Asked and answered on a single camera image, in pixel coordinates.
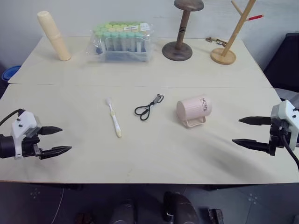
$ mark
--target wooden hat stand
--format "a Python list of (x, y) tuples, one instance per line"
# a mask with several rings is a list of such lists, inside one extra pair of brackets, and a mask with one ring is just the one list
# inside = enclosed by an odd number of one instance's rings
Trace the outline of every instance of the wooden hat stand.
[(192, 49), (188, 44), (183, 43), (190, 12), (202, 10), (204, 3), (202, 0), (175, 0), (174, 5), (184, 11), (178, 31), (178, 38), (176, 42), (164, 45), (162, 53), (165, 57), (173, 61), (184, 61), (192, 56)]
[(235, 41), (244, 22), (263, 17), (263, 15), (257, 15), (257, 16), (253, 16), (253, 17), (250, 17), (247, 19), (247, 16), (249, 15), (256, 0), (249, 0), (244, 12), (242, 12), (240, 10), (240, 8), (237, 6), (237, 4), (234, 2), (234, 0), (232, 0), (231, 2), (234, 5), (234, 7), (236, 8), (236, 10), (238, 11), (238, 13), (241, 15), (241, 18), (240, 18), (237, 26), (235, 27), (235, 30), (234, 30), (233, 34), (231, 35), (226, 47), (225, 48), (216, 48), (211, 52), (211, 58), (213, 59), (213, 61), (215, 61), (219, 64), (232, 64), (235, 62), (236, 55), (234, 54), (234, 52), (232, 52), (229, 49), (232, 46), (233, 42)]

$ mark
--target pink cup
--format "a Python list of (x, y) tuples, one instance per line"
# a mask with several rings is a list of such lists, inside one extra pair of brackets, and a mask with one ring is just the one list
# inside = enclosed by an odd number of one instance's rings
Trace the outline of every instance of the pink cup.
[(206, 116), (212, 111), (211, 100), (206, 95), (178, 101), (177, 116), (187, 127), (205, 123)]

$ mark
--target black cable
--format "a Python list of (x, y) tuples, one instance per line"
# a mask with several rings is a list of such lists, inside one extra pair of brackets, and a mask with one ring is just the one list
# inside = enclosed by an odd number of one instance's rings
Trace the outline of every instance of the black cable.
[(22, 114), (25, 110), (23, 109), (18, 109), (18, 110), (15, 110), (13, 112), (11, 112), (9, 115), (7, 115), (2, 121), (0, 121), (0, 126), (5, 122), (7, 121), (10, 117), (12, 117), (14, 114), (16, 113), (19, 113), (19, 116), (20, 114)]
[(288, 142), (286, 141), (285, 135), (281, 136), (281, 140), (286, 148), (286, 150), (288, 150), (289, 154), (291, 155), (291, 157), (295, 160), (297, 167), (298, 167), (298, 171), (299, 171), (299, 160), (297, 158), (297, 156), (293, 153), (292, 149), (290, 148)]

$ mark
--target plastic container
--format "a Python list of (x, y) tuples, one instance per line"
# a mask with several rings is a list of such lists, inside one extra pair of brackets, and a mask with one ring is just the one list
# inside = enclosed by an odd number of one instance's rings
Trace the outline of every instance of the plastic container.
[(8, 82), (9, 79), (14, 76), (14, 74), (20, 69), (20, 65), (19, 66), (14, 66), (14, 67), (11, 67), (9, 69), (6, 69), (2, 75), (1, 75), (1, 79), (5, 82)]
[(150, 60), (153, 26), (145, 22), (110, 22), (93, 29), (86, 52), (90, 61)]

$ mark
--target white toothbrush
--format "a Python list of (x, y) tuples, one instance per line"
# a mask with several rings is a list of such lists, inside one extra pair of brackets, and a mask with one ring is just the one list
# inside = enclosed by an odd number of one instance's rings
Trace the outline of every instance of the white toothbrush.
[(107, 103), (107, 105), (110, 108), (110, 115), (111, 115), (111, 117), (113, 119), (113, 123), (114, 123), (115, 131), (116, 131), (116, 135), (117, 135), (117, 137), (121, 138), (121, 128), (120, 128), (120, 126), (119, 126), (119, 124), (117, 122), (115, 112), (112, 109), (111, 99), (110, 98), (106, 98), (106, 103)]

